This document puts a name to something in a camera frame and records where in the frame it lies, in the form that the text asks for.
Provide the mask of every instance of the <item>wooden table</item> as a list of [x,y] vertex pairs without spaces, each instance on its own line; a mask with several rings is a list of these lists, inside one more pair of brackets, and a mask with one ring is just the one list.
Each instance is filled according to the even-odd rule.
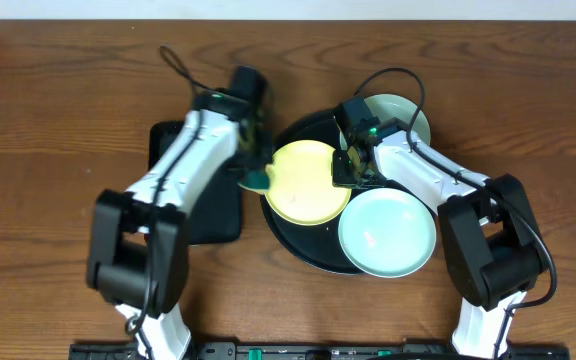
[[[64,359],[77,340],[122,340],[123,319],[86,288],[91,208],[146,170],[148,131],[188,110],[186,82],[258,67],[273,128],[350,96],[375,70],[425,81],[432,145],[473,170],[521,179],[560,274],[556,297],[523,310],[510,338],[565,343],[576,359],[576,23],[0,21],[0,358]],[[385,76],[370,93],[417,99]],[[238,241],[191,249],[183,316],[199,337],[245,342],[448,339],[460,297],[441,244],[402,279],[339,276],[293,257],[245,196]],[[542,276],[528,298],[541,296]]]

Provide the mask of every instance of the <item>black cable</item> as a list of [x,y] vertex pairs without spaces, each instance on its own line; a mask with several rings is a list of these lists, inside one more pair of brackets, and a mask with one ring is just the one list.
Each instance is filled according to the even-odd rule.
[[190,76],[188,68],[186,68],[183,61],[181,61],[179,56],[168,45],[162,44],[159,46],[159,56],[164,62],[166,62],[166,64],[168,64],[168,66],[175,70],[177,74],[188,80],[190,84],[200,87],[204,90],[212,90],[210,87],[200,83],[199,81],[196,81],[192,78],[192,76]]
[[371,80],[373,80],[377,76],[382,75],[382,74],[387,73],[387,72],[406,73],[406,74],[412,76],[415,80],[417,80],[417,83],[419,84],[419,89],[421,91],[421,100],[419,101],[419,104],[417,105],[417,109],[415,109],[415,112],[413,113],[412,118],[410,119],[410,123],[408,124],[408,129],[406,130],[406,141],[408,142],[408,145],[410,146],[410,148],[417,155],[419,155],[419,157],[421,157],[422,159],[427,161],[429,164],[435,166],[436,168],[438,168],[441,171],[445,172],[446,174],[450,175],[455,180],[461,181],[464,184],[469,185],[469,186],[473,187],[474,189],[480,191],[481,193],[485,194],[491,200],[494,200],[497,203],[497,205],[499,205],[501,208],[506,209],[506,211],[508,211],[508,213],[510,213],[511,215],[514,215],[517,219],[519,219],[519,222],[524,227],[526,227],[530,231],[530,234],[535,238],[537,245],[539,246],[539,248],[541,250],[541,253],[544,255],[548,269],[550,270],[549,271],[550,272],[550,287],[548,288],[548,292],[543,297],[541,297],[537,300],[526,302],[526,303],[511,304],[505,309],[504,320],[502,322],[501,329],[499,330],[499,334],[497,336],[497,342],[494,344],[495,351],[494,351],[493,357],[495,359],[498,359],[499,358],[499,348],[501,347],[501,340],[503,339],[504,333],[506,332],[506,327],[508,326],[508,320],[510,319],[511,316],[514,316],[514,311],[516,309],[529,308],[529,307],[539,306],[539,305],[545,304],[546,302],[548,302],[548,300],[550,300],[553,297],[553,295],[557,291],[557,269],[555,268],[555,263],[552,259],[552,255],[550,254],[550,251],[548,250],[548,247],[546,246],[546,243],[543,241],[541,236],[539,236],[537,231],[528,223],[528,221],[526,220],[526,217],[519,211],[519,209],[517,209],[517,207],[515,207],[512,203],[510,203],[510,202],[502,199],[501,197],[497,196],[497,194],[493,193],[492,191],[486,189],[484,186],[477,184],[476,182],[471,181],[467,178],[464,178],[461,175],[460,171],[454,172],[454,171],[446,168],[442,164],[439,164],[438,162],[433,160],[430,156],[423,153],[417,147],[416,141],[412,141],[411,133],[412,133],[413,125],[415,124],[415,121],[417,120],[417,116],[419,115],[419,112],[421,111],[421,108],[424,106],[424,102],[426,101],[426,91],[424,89],[424,84],[421,81],[421,79],[419,78],[419,76],[417,76],[417,74],[415,74],[414,72],[412,72],[406,68],[386,68],[386,69],[377,71],[376,73],[374,73],[373,75],[368,77],[366,80],[364,80],[364,82],[361,83],[361,85],[359,85],[359,87],[357,88],[357,91],[355,91],[354,95],[359,94],[361,92],[361,90],[363,90],[363,88],[366,86],[366,84],[368,84]]
[[[192,93],[192,99],[194,100],[197,95],[197,87],[201,87],[204,89],[209,89],[208,87],[206,87],[203,84],[200,84],[199,82],[195,81],[192,76],[190,75],[190,71],[188,71],[188,68],[184,65],[183,61],[181,61],[181,59],[179,58],[179,56],[177,56],[177,54],[175,54],[175,52],[170,49],[167,45],[161,45],[159,47],[159,55],[161,56],[161,58],[168,64],[170,65],[170,67],[172,67],[179,75],[183,76],[184,78],[186,78],[190,84],[190,91]],[[190,146],[195,142],[195,140],[199,137],[199,133],[201,131],[201,127],[203,125],[203,112],[201,110],[198,111],[198,124],[197,124],[197,129],[195,130],[195,132],[192,135],[192,138],[190,139],[190,141],[186,144],[186,146],[179,152],[179,154],[175,157],[175,159],[170,163],[170,165],[168,165],[168,168],[166,168],[166,170],[164,171],[164,173],[159,177],[159,179],[157,180],[157,187],[155,188],[155,192],[153,194],[152,197],[152,202],[150,203],[150,219],[149,219],[149,223],[148,223],[148,242],[146,243],[146,246],[148,248],[148,260],[146,262],[146,290],[144,291],[144,306],[143,309],[141,310],[141,312],[139,313],[139,316],[135,317],[131,317],[130,319],[128,319],[126,321],[126,325],[125,325],[125,331],[126,334],[130,335],[130,336],[134,336],[135,334],[137,334],[140,330],[141,327],[143,326],[144,320],[146,319],[147,313],[148,313],[148,309],[150,309],[150,305],[151,305],[151,293],[154,292],[154,290],[156,289],[153,288],[153,279],[152,279],[152,264],[154,262],[154,259],[152,258],[152,254],[153,254],[153,246],[154,243],[157,241],[157,237],[156,237],[156,231],[155,231],[155,222],[157,220],[157,204],[159,203],[159,197],[161,195],[161,192],[164,188],[164,185],[166,183],[166,179],[168,177],[168,175],[170,175],[170,173],[172,172],[172,170],[174,169],[174,167],[177,165],[177,163],[179,162],[179,160],[181,160],[181,158],[183,158],[183,156],[186,154],[186,152],[188,152],[188,149],[190,149]]]
[[146,359],[153,360],[154,358],[152,356],[152,346],[150,345],[150,341],[148,341],[148,338],[146,338],[146,334],[144,334],[144,329],[139,329],[139,332],[137,332],[137,334],[139,335],[141,342],[143,342],[144,346],[146,347]]

